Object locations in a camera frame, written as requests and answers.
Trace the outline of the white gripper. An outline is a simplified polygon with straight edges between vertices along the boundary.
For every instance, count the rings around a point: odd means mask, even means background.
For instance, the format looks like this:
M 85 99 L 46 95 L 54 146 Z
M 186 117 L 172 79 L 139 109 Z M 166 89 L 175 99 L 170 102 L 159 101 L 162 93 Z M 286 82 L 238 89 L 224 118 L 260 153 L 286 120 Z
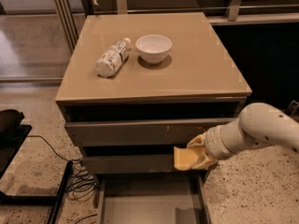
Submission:
M 212 165 L 216 164 L 218 160 L 225 160 L 232 156 L 232 152 L 224 145 L 221 138 L 221 125 L 212 127 L 206 131 L 195 136 L 188 144 L 187 148 L 191 147 L 206 147 L 206 153 L 199 155 L 198 159 L 191 164 L 192 170 L 207 170 Z

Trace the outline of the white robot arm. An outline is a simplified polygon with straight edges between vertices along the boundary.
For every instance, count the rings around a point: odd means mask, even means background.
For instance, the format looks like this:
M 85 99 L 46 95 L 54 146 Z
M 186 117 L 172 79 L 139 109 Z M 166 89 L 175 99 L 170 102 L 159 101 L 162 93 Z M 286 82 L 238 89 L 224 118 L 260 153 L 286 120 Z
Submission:
M 204 170 L 245 150 L 279 145 L 299 151 L 299 123 L 264 103 L 245 106 L 238 117 L 209 128 L 193 138 L 187 148 L 203 147 L 189 169 Z

